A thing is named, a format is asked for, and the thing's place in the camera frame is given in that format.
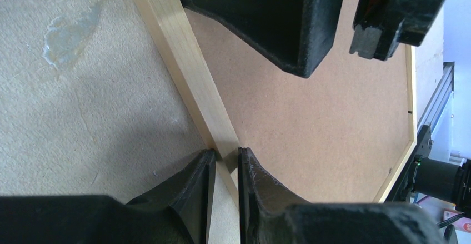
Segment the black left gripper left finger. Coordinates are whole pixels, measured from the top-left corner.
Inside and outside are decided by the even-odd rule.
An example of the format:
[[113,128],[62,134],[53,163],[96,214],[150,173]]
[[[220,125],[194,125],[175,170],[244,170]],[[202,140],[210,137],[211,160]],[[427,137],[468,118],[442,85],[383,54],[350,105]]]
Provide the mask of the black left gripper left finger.
[[3,196],[2,243],[207,243],[216,152],[128,203],[106,195]]

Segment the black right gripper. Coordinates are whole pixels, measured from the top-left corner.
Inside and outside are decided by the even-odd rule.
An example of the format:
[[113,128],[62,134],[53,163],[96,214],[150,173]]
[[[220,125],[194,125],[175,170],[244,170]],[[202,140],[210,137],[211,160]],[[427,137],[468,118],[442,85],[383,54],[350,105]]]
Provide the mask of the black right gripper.
[[[350,53],[386,61],[420,46],[445,0],[359,0]],[[287,73],[312,75],[332,49],[343,0],[181,0]]]

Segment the brown frame backing board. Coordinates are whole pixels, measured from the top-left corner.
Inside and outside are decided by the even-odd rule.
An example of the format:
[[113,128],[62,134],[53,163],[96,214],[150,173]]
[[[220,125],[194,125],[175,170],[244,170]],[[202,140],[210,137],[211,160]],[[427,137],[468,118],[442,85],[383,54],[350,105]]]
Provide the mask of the brown frame backing board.
[[412,141],[404,47],[387,61],[350,54],[357,3],[343,0],[334,46],[307,79],[186,12],[240,145],[311,202],[385,200]]

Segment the wooden picture frame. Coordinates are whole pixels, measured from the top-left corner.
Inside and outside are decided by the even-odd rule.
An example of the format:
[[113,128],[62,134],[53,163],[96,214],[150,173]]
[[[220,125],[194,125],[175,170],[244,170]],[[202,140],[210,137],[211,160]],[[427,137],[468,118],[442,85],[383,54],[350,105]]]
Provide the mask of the wooden picture frame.
[[[238,151],[242,147],[227,110],[214,83],[191,23],[180,0],[133,0],[152,40],[177,87],[184,104],[204,143],[220,156],[217,170],[237,210],[236,232],[240,241]],[[394,178],[397,180],[405,158],[417,139],[415,114],[415,69],[409,64],[410,47],[404,47],[409,69],[409,108],[412,141]],[[386,203],[378,202],[311,202],[311,203]]]

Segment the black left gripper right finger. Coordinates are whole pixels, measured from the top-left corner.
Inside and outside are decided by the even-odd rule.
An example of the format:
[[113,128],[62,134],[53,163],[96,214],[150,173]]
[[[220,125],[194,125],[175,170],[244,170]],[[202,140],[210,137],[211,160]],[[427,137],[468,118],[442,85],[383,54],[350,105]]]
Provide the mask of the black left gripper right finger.
[[311,203],[238,151],[241,243],[444,243],[438,226],[407,203]]

